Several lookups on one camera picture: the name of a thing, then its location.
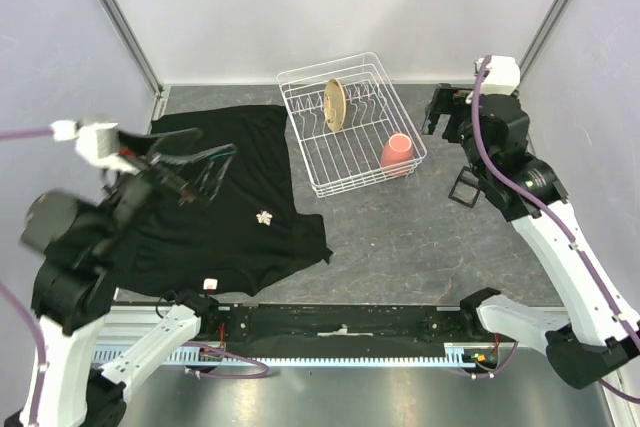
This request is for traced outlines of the black garment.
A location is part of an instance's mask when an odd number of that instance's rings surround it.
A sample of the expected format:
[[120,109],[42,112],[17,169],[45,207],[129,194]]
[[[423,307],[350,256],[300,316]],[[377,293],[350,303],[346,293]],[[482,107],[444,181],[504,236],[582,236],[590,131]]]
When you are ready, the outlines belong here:
[[[329,261],[324,219],[296,210],[287,112],[278,105],[245,105],[165,115],[154,134],[198,128],[191,151],[235,144],[217,196],[207,205],[154,200],[114,249],[117,285],[160,297],[182,290],[256,295],[321,261]],[[270,226],[256,214],[273,215]]]

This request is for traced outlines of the silver flower brooch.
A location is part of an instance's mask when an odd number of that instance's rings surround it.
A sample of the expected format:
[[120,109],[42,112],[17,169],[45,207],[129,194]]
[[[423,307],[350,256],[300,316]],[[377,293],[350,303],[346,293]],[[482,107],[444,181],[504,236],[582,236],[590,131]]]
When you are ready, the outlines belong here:
[[270,226],[273,219],[273,215],[266,210],[262,210],[256,214],[256,219],[259,224]]

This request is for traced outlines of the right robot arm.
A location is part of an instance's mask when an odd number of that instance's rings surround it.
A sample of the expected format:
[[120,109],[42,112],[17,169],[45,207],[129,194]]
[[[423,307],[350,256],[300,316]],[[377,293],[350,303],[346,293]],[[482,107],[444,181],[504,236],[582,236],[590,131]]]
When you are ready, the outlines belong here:
[[549,164],[527,149],[530,118],[517,93],[475,95],[440,84],[425,109],[422,132],[460,145],[468,164],[456,179],[476,190],[525,240],[566,309],[545,314],[494,288],[460,303],[458,328],[477,341],[499,334],[549,361],[575,389],[601,381],[639,355],[639,314],[611,282],[577,222],[566,189]]

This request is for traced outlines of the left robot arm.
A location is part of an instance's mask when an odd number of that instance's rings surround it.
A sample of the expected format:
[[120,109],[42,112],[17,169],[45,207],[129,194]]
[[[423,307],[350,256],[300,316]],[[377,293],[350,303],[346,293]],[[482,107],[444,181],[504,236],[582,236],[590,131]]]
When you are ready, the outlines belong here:
[[93,366],[98,336],[119,282],[113,261],[143,211],[161,194],[178,205],[207,204],[236,154],[232,144],[193,152],[198,129],[135,135],[110,121],[62,120],[47,133],[116,181],[92,204],[62,190],[42,194],[22,243],[40,253],[29,306],[19,306],[36,342],[30,390],[10,426],[116,426],[133,394],[183,344],[219,329],[217,302],[179,292],[166,315],[119,358]]

